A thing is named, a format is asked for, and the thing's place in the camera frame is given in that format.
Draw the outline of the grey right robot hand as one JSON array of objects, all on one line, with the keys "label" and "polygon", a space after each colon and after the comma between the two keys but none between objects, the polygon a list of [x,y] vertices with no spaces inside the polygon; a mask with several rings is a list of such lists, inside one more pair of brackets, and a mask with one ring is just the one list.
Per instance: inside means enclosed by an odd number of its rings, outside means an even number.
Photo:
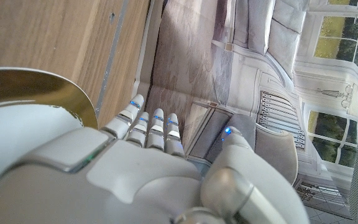
[{"label": "grey right robot hand", "polygon": [[207,173],[186,160],[177,117],[139,114],[78,128],[0,172],[0,223],[308,223],[291,183],[233,126]]}]

